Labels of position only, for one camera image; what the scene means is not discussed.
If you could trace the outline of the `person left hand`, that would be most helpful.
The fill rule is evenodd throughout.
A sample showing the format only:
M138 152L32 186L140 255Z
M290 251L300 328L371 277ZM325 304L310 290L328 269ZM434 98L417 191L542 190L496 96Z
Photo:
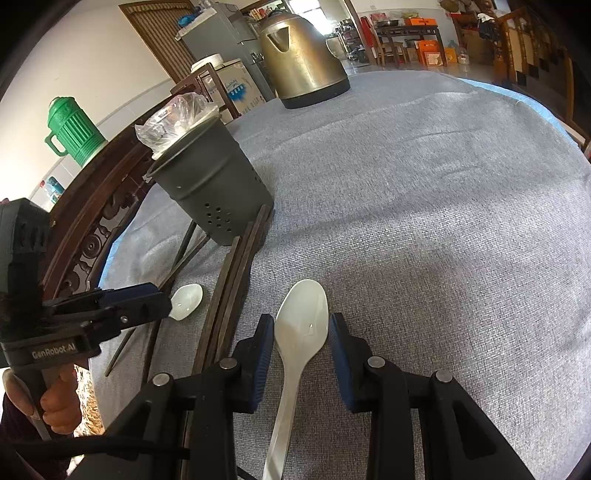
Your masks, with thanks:
M41 417L53 432L60 435L72 434L80 424L82 415L73 364L63 365L55 382L43 394L41 416L35 413L33 403L10 369L3 372L2 380L8 399L29 419Z

